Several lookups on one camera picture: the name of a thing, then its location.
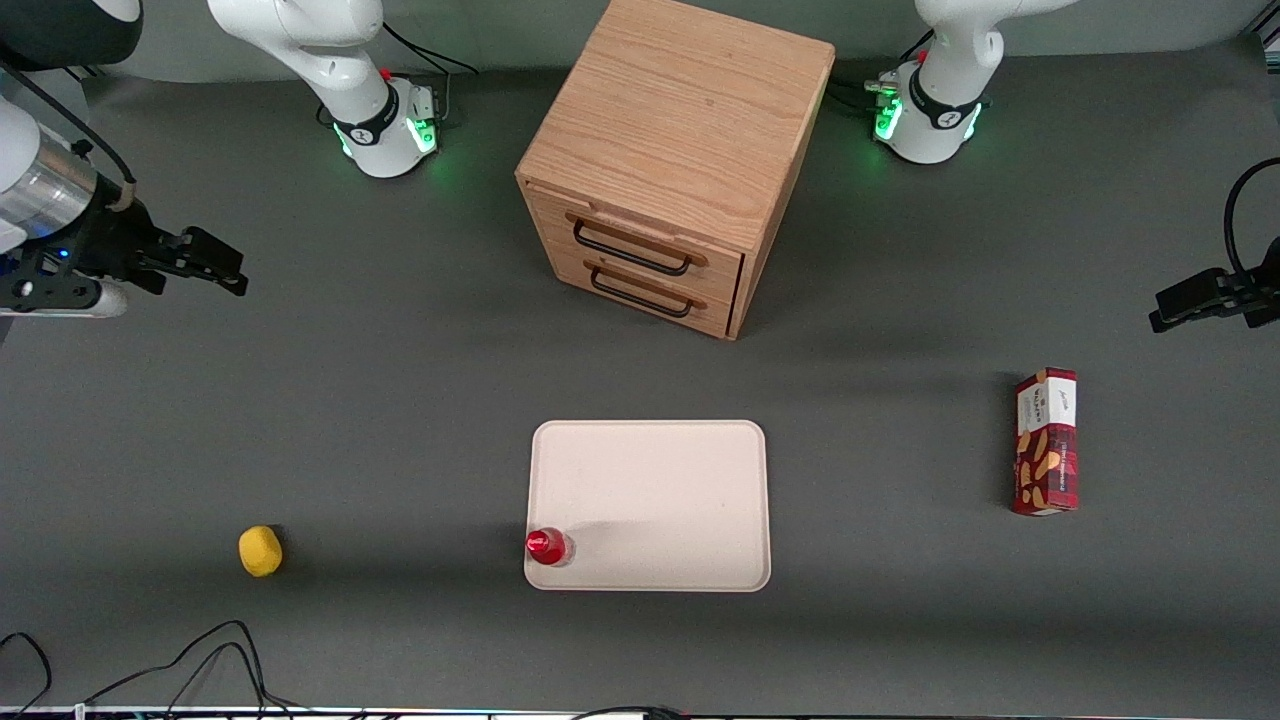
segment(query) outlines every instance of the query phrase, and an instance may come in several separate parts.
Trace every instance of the red box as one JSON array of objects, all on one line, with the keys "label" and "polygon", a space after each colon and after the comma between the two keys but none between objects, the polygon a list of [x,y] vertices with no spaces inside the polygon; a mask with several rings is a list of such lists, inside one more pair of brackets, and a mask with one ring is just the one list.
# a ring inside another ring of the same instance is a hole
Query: red box
[{"label": "red box", "polygon": [[1014,512],[1076,510],[1075,372],[1046,368],[1018,386]]}]

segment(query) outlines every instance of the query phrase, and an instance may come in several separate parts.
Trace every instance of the yellow ball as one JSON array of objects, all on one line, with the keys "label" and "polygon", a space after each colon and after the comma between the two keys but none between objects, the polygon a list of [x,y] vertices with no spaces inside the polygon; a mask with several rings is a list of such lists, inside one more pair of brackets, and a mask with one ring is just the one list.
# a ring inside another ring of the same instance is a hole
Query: yellow ball
[{"label": "yellow ball", "polygon": [[255,578],[265,578],[280,568],[284,550],[275,530],[266,525],[253,525],[241,533],[241,565]]}]

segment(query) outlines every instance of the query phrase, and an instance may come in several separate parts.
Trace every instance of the wooden cabinet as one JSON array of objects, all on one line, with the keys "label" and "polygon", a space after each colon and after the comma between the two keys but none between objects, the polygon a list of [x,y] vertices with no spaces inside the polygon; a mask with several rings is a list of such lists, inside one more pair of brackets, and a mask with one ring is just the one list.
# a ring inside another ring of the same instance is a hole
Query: wooden cabinet
[{"label": "wooden cabinet", "polygon": [[673,0],[613,0],[516,179],[556,275],[736,338],[835,47]]}]

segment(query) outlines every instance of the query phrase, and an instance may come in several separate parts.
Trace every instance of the black cable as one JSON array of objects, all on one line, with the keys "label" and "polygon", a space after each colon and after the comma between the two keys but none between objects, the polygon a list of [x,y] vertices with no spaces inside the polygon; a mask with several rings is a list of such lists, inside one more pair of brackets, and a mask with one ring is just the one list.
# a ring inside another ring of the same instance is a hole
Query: black cable
[{"label": "black cable", "polygon": [[860,82],[849,82],[847,79],[840,79],[838,77],[828,77],[827,85],[835,85],[836,87],[844,87],[845,90],[856,90],[859,92],[865,92],[867,88]]},{"label": "black cable", "polygon": [[262,717],[262,710],[264,710],[262,687],[259,684],[257,678],[253,675],[253,667],[250,666],[248,655],[244,653],[244,647],[238,642],[229,641],[215,647],[209,655],[205,656],[204,660],[200,661],[200,665],[196,666],[196,670],[191,674],[191,676],[187,678],[187,682],[182,684],[182,688],[179,688],[178,693],[173,696],[173,700],[169,701],[169,707],[164,708],[165,719],[173,717],[173,706],[178,705],[178,700],[182,698],[182,693],[187,692],[187,688],[189,688],[191,684],[196,682],[196,678],[200,676],[200,674],[205,670],[205,667],[209,666],[211,662],[215,662],[218,660],[218,656],[220,656],[223,651],[228,648],[236,648],[236,652],[239,653],[241,660],[244,662],[244,671],[248,673],[248,680],[253,685],[253,694],[255,697],[257,697],[257,716],[260,719]]},{"label": "black cable", "polygon": [[1235,247],[1235,204],[1240,200],[1240,192],[1244,191],[1244,186],[1249,184],[1253,176],[1275,165],[1280,165],[1280,158],[1262,160],[1248,170],[1244,170],[1239,179],[1235,181],[1235,184],[1231,186],[1231,192],[1226,195],[1226,210],[1222,213],[1222,237],[1226,241],[1226,259],[1231,263],[1231,270],[1240,278],[1240,283],[1244,284],[1245,290],[1266,302],[1267,307],[1280,311],[1280,299],[1276,297],[1275,292],[1262,292],[1258,283],[1253,281],[1253,275],[1244,269],[1244,264],[1240,263],[1240,251]]},{"label": "black cable", "polygon": [[49,692],[49,688],[54,687],[54,669],[49,665],[49,656],[45,655],[45,648],[40,647],[40,643],[37,643],[35,638],[32,638],[27,633],[9,633],[8,635],[4,637],[3,641],[0,641],[0,648],[9,644],[9,641],[14,638],[20,638],[23,641],[27,641],[27,644],[31,646],[31,650],[35,650],[36,655],[40,656],[40,665],[45,669],[45,687],[41,688],[38,693],[36,693],[36,697],[27,701],[27,705],[23,705],[22,710],[12,715],[10,720],[17,720],[18,717],[20,717],[22,714],[26,712],[28,708],[31,708],[32,705],[36,705],[36,702],[38,702],[40,698],[45,697],[45,693]]},{"label": "black cable", "polygon": [[93,701],[96,701],[97,698],[105,696],[106,693],[109,693],[109,692],[119,688],[120,685],[125,685],[128,683],[132,683],[133,680],[137,680],[138,678],[150,675],[152,673],[160,673],[160,671],[169,670],[169,669],[174,667],[175,665],[178,665],[179,662],[182,662],[182,660],[184,657],[187,657],[187,653],[189,653],[197,644],[200,644],[201,641],[204,641],[205,638],[212,635],[218,630],[221,630],[223,628],[227,628],[227,626],[230,626],[230,625],[234,625],[234,626],[239,628],[239,630],[244,634],[244,639],[247,641],[248,648],[250,648],[250,656],[253,659],[253,670],[256,671],[256,685],[262,692],[262,697],[266,698],[266,700],[269,700],[269,701],[271,701],[274,705],[279,706],[280,710],[285,711],[285,714],[288,714],[288,707],[287,706],[301,707],[296,702],[292,702],[292,701],[289,701],[287,698],[283,698],[283,697],[279,697],[276,694],[273,694],[273,693],[268,692],[268,689],[266,689],[266,680],[262,676],[262,660],[261,660],[261,657],[257,653],[257,644],[253,643],[253,635],[248,632],[248,625],[246,625],[241,620],[227,620],[224,623],[219,623],[218,625],[214,625],[209,630],[205,630],[200,637],[197,637],[196,639],[193,639],[189,643],[187,643],[187,647],[182,648],[182,652],[179,652],[178,656],[174,657],[169,664],[166,664],[166,665],[157,665],[155,667],[147,667],[146,670],[138,670],[137,673],[133,673],[131,675],[125,675],[124,678],[120,678],[119,680],[116,680],[116,682],[106,685],[105,688],[102,688],[102,689],[97,691],[96,693],[88,696],[87,698],[84,698],[81,702],[83,702],[84,705],[90,705]]},{"label": "black cable", "polygon": [[1262,18],[1262,20],[1253,27],[1253,32],[1262,32],[1262,28],[1266,27],[1267,23],[1274,20],[1276,14],[1280,14],[1280,6],[1276,6],[1270,13],[1267,13],[1267,17]]},{"label": "black cable", "polygon": [[404,40],[403,35],[396,32],[396,28],[393,28],[392,26],[389,26],[387,23],[383,23],[383,29],[385,29],[388,35],[390,35],[392,37],[394,37],[397,41],[399,41],[401,45],[403,45],[404,47],[408,47],[410,50],[419,50],[421,53],[426,53],[428,55],[434,55],[435,58],[439,58],[439,59],[444,60],[445,63],[453,63],[454,65],[457,65],[460,68],[465,68],[467,70],[471,70],[472,74],[480,74],[480,70],[475,69],[474,65],[468,65],[468,64],[463,63],[462,60],[454,60],[453,58],[449,58],[448,55],[436,53],[435,50],[430,50],[428,47],[422,47],[421,45],[417,45],[417,44],[410,41],[410,40]]},{"label": "black cable", "polygon": [[613,715],[616,712],[643,712],[645,715],[645,720],[682,720],[685,717],[684,714],[671,710],[669,707],[658,707],[655,705],[620,705],[617,707],[602,707],[600,710],[584,712],[575,716],[572,720],[586,720],[588,717]]},{"label": "black cable", "polygon": [[324,106],[324,102],[316,105],[316,122],[320,123],[324,127],[333,127],[333,114],[332,113],[329,114],[329,122],[325,122],[324,118],[320,117],[321,113],[325,113],[329,109]]},{"label": "black cable", "polygon": [[47,104],[50,108],[58,110],[59,115],[67,118],[67,122],[72,123],[73,126],[76,126],[77,129],[83,132],[93,142],[93,145],[101,147],[102,152],[106,152],[106,156],[110,158],[113,163],[115,163],[116,168],[120,168],[120,176],[124,179],[124,187],[120,188],[120,200],[116,201],[111,206],[111,209],[119,213],[120,210],[124,210],[131,204],[133,204],[133,192],[134,187],[138,184],[138,179],[133,177],[133,172],[129,170],[129,165],[128,163],[124,161],[124,158],[120,158],[120,154],[116,152],[115,149],[111,147],[109,142],[102,140],[102,136],[93,132],[93,128],[88,127],[88,124],[86,124],[84,120],[76,117],[76,113],[72,113],[65,106],[63,106],[63,104],[59,102],[58,99],[45,92],[45,88],[40,87],[38,85],[36,85],[35,81],[18,72],[18,69],[10,65],[9,61],[5,60],[4,58],[0,58],[0,69],[13,76],[14,79],[20,82],[23,87],[26,87],[32,92],[32,95],[44,100],[45,104]]},{"label": "black cable", "polygon": [[829,87],[826,90],[826,95],[827,95],[827,97],[831,97],[832,100],[835,100],[836,102],[840,102],[841,105],[844,105],[845,108],[849,108],[850,110],[856,110],[859,113],[861,113],[863,110],[867,110],[867,106],[858,105],[852,100],[847,100],[845,97],[841,97],[836,92],[832,92],[832,90]]},{"label": "black cable", "polygon": [[392,37],[399,40],[404,45],[404,47],[408,47],[411,53],[413,53],[422,60],[430,63],[433,68],[435,68],[440,74],[444,76],[444,109],[440,111],[440,122],[449,119],[449,109],[453,108],[453,73],[451,73],[448,68],[445,68],[444,65],[433,60],[431,56],[428,54],[430,53],[430,50],[421,47],[419,45],[413,45],[412,42],[397,35],[396,31],[390,28],[388,28],[388,32],[392,33]]},{"label": "black cable", "polygon": [[928,42],[932,38],[933,38],[933,28],[929,28],[929,32],[925,32],[924,35],[922,35],[920,38],[915,41],[915,45],[913,45],[911,49],[908,50],[906,53],[902,53],[901,55],[899,55],[897,59],[899,60],[906,60],[908,58],[911,56],[913,53],[915,53],[916,50],[919,50],[920,46],[923,46],[925,42]]}]

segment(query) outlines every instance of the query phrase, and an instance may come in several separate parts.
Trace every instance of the white tray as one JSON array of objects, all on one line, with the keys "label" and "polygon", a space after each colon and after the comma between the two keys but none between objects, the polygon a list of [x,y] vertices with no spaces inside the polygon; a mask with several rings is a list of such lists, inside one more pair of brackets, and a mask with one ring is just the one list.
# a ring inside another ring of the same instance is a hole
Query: white tray
[{"label": "white tray", "polygon": [[527,530],[573,541],[544,591],[755,592],[769,582],[764,433],[749,420],[553,420],[534,433]]}]

